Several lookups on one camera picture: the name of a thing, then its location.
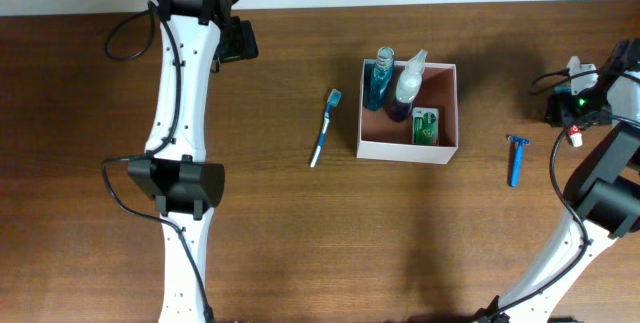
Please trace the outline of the red green toothpaste tube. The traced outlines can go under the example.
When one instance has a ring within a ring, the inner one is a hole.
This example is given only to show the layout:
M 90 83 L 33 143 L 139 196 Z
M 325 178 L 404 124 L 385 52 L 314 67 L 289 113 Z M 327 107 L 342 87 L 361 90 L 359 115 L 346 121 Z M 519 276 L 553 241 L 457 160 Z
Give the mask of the red green toothpaste tube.
M 562 123 L 569 127 L 567 132 L 569 141 L 574 148 L 581 147 L 583 145 L 581 129 L 569 121 L 573 117 L 571 106 L 574 103 L 571 91 L 569 88 L 555 88 L 554 91 L 559 96 Z

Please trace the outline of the teal mouthwash bottle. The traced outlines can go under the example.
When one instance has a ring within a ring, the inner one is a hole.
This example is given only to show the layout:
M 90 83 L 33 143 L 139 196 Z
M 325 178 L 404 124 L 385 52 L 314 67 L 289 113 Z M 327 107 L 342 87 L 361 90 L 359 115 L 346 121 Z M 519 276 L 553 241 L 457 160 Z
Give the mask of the teal mouthwash bottle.
M 372 65 L 369 89 L 365 95 L 365 107 L 371 111 L 381 109 L 386 103 L 388 87 L 393 75 L 395 52 L 391 47 L 381 47 Z

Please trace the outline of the green soap box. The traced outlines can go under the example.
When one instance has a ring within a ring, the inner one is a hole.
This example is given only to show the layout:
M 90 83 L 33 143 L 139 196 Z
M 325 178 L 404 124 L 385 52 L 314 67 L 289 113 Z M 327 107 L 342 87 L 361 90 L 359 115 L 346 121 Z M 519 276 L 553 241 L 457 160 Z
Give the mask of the green soap box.
M 414 107 L 412 110 L 412 144 L 438 146 L 439 123 L 438 109 Z

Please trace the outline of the clear spray bottle purple liquid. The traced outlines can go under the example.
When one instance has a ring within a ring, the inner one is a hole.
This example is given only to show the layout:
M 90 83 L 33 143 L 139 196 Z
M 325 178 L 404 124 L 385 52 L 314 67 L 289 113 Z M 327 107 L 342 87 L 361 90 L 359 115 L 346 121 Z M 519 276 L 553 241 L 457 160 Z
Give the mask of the clear spray bottle purple liquid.
M 409 116 L 421 88 L 427 56 L 427 50 L 420 50 L 407 62 L 400 74 L 390 108 L 390 118 L 393 121 L 402 122 Z

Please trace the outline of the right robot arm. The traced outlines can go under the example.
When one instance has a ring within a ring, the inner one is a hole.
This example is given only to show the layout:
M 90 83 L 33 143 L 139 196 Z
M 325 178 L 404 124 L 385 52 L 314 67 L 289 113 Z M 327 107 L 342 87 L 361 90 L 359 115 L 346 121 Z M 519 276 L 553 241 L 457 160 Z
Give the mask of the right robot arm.
M 639 186 L 623 177 L 639 168 L 639 41 L 616 44 L 601 67 L 571 57 L 551 85 L 546 121 L 560 140 L 609 125 L 610 132 L 564 187 L 552 185 L 565 213 L 552 238 L 522 278 L 476 322 L 550 322 L 552 313 L 589 264 L 617 240 L 639 229 Z

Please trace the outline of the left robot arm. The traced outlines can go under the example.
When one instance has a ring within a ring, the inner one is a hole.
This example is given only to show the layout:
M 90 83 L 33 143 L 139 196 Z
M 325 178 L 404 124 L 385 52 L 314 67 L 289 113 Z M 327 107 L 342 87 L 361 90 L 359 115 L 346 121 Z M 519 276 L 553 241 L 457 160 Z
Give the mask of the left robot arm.
M 209 77 L 221 64 L 254 59 L 249 22 L 232 14 L 239 0 L 156 0 L 163 54 L 154 125 L 139 158 L 128 164 L 134 182 L 155 204 L 162 227 L 162 322 L 211 322 L 206 297 L 209 228 L 225 183 L 222 165 L 206 160 L 204 121 Z

